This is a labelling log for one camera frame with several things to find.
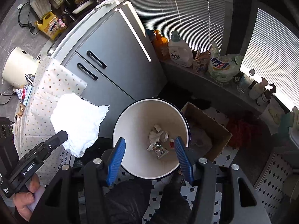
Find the metal screw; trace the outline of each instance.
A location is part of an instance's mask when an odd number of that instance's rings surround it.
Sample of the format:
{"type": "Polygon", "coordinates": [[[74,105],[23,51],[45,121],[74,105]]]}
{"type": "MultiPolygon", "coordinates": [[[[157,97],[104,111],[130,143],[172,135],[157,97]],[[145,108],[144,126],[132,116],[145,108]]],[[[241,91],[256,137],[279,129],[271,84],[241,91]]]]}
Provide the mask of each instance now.
{"type": "Polygon", "coordinates": [[[101,158],[95,158],[93,162],[94,162],[94,164],[100,164],[102,162],[102,159],[101,158]]]}
{"type": "Polygon", "coordinates": [[[239,170],[239,166],[237,164],[232,164],[231,168],[234,170],[239,170]]]}
{"type": "Polygon", "coordinates": [[[207,159],[204,158],[204,157],[201,157],[201,158],[199,159],[199,162],[202,163],[202,164],[206,164],[206,163],[207,163],[207,159]]]}
{"type": "Polygon", "coordinates": [[[61,169],[64,170],[64,171],[68,170],[69,168],[70,168],[70,165],[68,165],[68,164],[64,164],[64,165],[61,167],[61,169]]]}

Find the orange pump bottle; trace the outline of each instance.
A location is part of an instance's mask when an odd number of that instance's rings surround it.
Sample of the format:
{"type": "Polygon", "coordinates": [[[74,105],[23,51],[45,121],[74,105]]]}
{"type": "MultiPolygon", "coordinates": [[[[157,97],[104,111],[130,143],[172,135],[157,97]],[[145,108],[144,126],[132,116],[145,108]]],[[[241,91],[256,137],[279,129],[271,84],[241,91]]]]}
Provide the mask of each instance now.
{"type": "Polygon", "coordinates": [[[152,44],[154,46],[155,52],[157,54],[158,59],[167,60],[170,58],[169,56],[169,47],[168,47],[168,39],[160,34],[159,30],[155,30],[156,39],[153,40],[152,44]]]}

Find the person's leg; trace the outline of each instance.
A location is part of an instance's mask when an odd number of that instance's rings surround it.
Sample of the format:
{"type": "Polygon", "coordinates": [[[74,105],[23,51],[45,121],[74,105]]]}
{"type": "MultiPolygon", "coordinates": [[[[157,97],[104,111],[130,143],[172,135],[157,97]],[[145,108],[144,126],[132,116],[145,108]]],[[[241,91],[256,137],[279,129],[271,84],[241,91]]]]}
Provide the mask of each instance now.
{"type": "Polygon", "coordinates": [[[183,176],[175,173],[171,182],[165,186],[159,210],[148,224],[186,224],[191,213],[189,203],[181,195],[183,176]]]}
{"type": "Polygon", "coordinates": [[[115,186],[105,195],[112,224],[140,224],[147,210],[152,181],[135,178],[115,186]]]}

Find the tablecloth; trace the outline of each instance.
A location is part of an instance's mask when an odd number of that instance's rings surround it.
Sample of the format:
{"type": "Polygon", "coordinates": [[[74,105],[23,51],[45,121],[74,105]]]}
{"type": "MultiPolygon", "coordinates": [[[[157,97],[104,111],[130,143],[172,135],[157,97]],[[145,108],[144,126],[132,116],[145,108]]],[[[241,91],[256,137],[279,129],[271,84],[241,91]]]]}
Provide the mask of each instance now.
{"type": "MultiPolygon", "coordinates": [[[[33,89],[23,116],[17,118],[15,145],[20,157],[41,142],[55,135],[50,116],[64,93],[81,95],[87,83],[50,57],[43,58],[37,68],[33,89]]],[[[50,183],[63,164],[72,164],[74,157],[63,146],[55,149],[36,172],[42,185],[50,183]]]]}

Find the blue gripper pad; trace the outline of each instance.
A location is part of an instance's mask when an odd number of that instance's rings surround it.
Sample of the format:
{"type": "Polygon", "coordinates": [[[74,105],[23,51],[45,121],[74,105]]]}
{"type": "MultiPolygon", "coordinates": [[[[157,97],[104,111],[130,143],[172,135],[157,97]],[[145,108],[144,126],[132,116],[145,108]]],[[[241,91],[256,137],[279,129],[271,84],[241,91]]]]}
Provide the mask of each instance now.
{"type": "Polygon", "coordinates": [[[180,136],[174,140],[174,149],[186,181],[192,184],[194,182],[192,164],[187,157],[184,142],[180,136]]]}
{"type": "Polygon", "coordinates": [[[108,186],[112,185],[117,178],[117,173],[121,166],[125,151],[126,141],[120,137],[111,153],[111,156],[109,157],[108,174],[106,179],[108,186]]]}

